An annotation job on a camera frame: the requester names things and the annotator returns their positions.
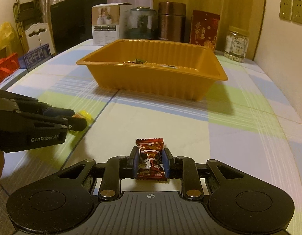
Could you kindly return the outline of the dark red candy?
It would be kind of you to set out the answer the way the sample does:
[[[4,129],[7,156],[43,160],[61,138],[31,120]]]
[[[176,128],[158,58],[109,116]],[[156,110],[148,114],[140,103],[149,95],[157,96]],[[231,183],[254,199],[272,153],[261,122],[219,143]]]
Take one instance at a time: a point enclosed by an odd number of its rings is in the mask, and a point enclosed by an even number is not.
[[[159,160],[164,148],[162,138],[136,139],[139,149],[137,179],[167,181],[165,171]]]

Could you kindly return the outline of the yellow candy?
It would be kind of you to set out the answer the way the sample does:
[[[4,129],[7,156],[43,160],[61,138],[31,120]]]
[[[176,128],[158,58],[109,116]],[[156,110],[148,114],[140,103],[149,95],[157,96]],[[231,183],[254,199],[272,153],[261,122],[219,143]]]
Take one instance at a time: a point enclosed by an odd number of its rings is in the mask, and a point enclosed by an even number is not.
[[[93,122],[91,114],[85,110],[79,111],[71,117],[70,130],[82,131]]]

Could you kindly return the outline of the black seaweed snack packet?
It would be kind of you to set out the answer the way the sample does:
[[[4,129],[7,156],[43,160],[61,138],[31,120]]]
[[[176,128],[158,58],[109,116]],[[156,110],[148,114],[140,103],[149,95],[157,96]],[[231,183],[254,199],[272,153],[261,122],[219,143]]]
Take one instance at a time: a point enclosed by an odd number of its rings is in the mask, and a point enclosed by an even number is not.
[[[178,67],[174,66],[174,65],[161,65],[161,67],[167,67],[167,68],[173,68],[173,69],[177,69]]]

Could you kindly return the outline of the red green candy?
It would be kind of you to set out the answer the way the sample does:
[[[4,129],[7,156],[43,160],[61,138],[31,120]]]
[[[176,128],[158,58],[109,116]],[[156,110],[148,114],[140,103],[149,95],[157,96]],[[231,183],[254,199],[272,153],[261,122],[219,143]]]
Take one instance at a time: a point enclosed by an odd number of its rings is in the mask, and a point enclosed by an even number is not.
[[[123,62],[124,64],[145,64],[146,61],[145,60],[142,60],[140,58],[135,58],[134,60],[132,61],[124,61]]]

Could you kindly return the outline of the blue milk carton box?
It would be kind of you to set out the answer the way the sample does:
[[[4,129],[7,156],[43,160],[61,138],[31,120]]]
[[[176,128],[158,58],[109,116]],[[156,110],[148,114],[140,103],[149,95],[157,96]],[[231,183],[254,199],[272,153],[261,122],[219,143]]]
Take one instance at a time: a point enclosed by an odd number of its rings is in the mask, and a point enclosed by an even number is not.
[[[44,44],[21,56],[19,58],[19,65],[21,69],[26,69],[30,72],[42,63],[50,60],[51,57],[49,44]]]

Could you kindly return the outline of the yellow plastic bag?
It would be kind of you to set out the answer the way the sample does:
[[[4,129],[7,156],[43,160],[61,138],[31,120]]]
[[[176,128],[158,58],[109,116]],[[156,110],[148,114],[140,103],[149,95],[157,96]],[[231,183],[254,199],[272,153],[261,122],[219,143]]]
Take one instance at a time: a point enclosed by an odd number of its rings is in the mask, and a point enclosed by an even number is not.
[[[6,48],[6,54],[17,52],[17,35],[9,22],[4,22],[0,26],[0,51]]]

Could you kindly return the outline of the white wooden rack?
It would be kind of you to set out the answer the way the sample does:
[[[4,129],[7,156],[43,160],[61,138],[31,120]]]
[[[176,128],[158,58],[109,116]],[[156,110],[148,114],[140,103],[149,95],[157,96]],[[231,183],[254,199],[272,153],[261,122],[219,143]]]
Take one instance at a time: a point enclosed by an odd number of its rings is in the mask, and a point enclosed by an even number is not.
[[[50,29],[48,23],[38,22],[31,25],[25,31],[26,41],[28,43],[29,51],[32,51],[40,46],[48,44],[50,54],[55,54],[55,48],[53,40],[51,38]]]

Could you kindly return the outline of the orange plastic tray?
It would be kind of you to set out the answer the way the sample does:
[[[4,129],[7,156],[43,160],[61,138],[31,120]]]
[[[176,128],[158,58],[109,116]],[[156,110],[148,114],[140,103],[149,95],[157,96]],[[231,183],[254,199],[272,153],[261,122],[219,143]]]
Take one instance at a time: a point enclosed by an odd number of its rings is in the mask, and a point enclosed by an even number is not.
[[[135,58],[146,63],[123,63]],[[184,100],[200,101],[215,82],[228,80],[210,48],[172,41],[119,39],[76,63],[87,66],[101,88]],[[178,68],[161,67],[163,64]]]

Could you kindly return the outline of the folding step ladder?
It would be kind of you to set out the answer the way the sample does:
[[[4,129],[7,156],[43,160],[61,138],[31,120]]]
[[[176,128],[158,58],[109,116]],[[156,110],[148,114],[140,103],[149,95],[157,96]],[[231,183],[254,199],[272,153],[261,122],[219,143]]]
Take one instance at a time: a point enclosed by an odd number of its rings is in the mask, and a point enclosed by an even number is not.
[[[31,0],[29,2],[20,3],[16,0],[13,5],[13,14],[17,29],[17,34],[22,46],[23,53],[28,51],[28,43],[25,37],[25,31],[36,23],[43,23],[43,14],[40,8],[39,0]]]

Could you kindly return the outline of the black chair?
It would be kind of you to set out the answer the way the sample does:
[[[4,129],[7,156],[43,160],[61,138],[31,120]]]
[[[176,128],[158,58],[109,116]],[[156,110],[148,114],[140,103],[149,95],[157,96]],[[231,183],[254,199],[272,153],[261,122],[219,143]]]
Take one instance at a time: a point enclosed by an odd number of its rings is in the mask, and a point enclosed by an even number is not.
[[[107,0],[65,0],[50,6],[57,53],[92,38],[91,9]]]

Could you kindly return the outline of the red gift box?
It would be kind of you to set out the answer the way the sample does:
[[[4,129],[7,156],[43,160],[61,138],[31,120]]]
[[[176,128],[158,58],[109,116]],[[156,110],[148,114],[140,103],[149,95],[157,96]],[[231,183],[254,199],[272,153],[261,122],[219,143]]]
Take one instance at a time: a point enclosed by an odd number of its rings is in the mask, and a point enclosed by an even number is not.
[[[209,47],[215,51],[220,15],[193,10],[190,29],[190,44]]]

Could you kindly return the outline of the green glass jar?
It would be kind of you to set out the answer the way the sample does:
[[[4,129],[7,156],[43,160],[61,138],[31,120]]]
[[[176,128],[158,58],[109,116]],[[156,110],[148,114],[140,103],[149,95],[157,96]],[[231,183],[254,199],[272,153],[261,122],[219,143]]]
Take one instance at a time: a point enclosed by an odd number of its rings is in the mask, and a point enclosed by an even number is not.
[[[157,13],[145,6],[134,7],[130,10],[128,39],[155,39]]]

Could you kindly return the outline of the brown metal canister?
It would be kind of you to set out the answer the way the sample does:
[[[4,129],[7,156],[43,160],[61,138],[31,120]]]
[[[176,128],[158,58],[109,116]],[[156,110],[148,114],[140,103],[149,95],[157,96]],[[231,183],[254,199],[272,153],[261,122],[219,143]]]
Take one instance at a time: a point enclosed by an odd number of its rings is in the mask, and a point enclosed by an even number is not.
[[[158,38],[159,40],[184,42],[186,24],[186,5],[178,2],[159,2]]]

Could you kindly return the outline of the yellow curtain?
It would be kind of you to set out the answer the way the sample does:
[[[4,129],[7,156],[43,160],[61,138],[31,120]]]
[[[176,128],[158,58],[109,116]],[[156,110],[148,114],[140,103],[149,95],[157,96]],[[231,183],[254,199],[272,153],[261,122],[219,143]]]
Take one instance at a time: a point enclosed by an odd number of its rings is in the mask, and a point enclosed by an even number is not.
[[[154,9],[159,2],[179,2],[186,5],[185,42],[190,40],[191,17],[194,10],[220,15],[216,49],[224,49],[229,26],[234,26],[249,33],[249,45],[246,58],[255,57],[265,10],[265,0],[153,0]]]

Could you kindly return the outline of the wall socket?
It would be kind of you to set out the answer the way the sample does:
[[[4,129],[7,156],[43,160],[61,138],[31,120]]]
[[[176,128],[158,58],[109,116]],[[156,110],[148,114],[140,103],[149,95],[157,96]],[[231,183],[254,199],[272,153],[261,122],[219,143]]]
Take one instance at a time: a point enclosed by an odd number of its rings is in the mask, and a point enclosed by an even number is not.
[[[302,0],[292,1],[291,21],[302,24]]]
[[[290,21],[292,15],[292,0],[281,0],[279,18],[281,20]]]

